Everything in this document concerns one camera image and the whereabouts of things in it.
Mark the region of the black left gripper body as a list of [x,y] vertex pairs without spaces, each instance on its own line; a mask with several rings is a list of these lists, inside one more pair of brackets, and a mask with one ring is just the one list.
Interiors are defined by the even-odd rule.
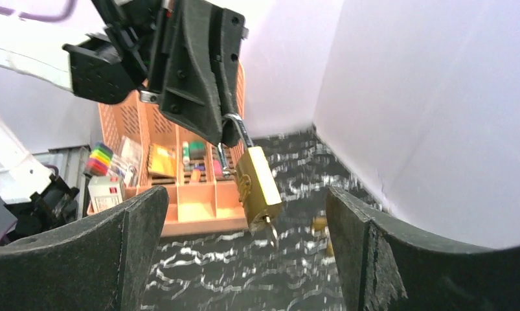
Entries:
[[123,102],[137,91],[142,102],[162,105],[172,27],[186,1],[93,1],[104,22],[102,33],[63,45],[69,54],[72,93],[103,104]]

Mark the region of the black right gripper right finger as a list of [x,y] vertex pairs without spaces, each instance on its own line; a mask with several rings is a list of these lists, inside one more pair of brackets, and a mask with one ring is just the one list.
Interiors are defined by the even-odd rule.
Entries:
[[335,187],[326,217],[348,310],[520,310],[520,246],[445,238]]

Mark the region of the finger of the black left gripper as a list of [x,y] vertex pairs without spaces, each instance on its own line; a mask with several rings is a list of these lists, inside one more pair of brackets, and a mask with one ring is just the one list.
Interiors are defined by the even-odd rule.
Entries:
[[215,94],[208,104],[208,142],[234,147],[240,135],[234,123],[223,117],[238,113],[236,93],[244,17],[227,8],[211,8],[209,17],[209,61]]
[[204,140],[223,141],[221,39],[225,9],[208,1],[161,1],[167,57],[159,110]]

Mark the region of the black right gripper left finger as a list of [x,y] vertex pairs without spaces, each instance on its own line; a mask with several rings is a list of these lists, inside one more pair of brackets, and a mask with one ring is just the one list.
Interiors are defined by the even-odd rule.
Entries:
[[0,310],[139,310],[168,200],[152,187],[0,246]]

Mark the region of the small brass padlock shackle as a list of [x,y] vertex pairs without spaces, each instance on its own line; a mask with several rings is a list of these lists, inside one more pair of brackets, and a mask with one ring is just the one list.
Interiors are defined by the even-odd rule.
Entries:
[[271,173],[269,163],[260,146],[249,137],[243,119],[237,113],[222,117],[222,124],[231,122],[243,143],[243,154],[231,170],[225,157],[222,143],[217,145],[218,158],[224,177],[233,177],[238,189],[239,202],[242,203],[251,233],[267,231],[269,243],[279,247],[278,233],[273,224],[282,209],[282,199]]

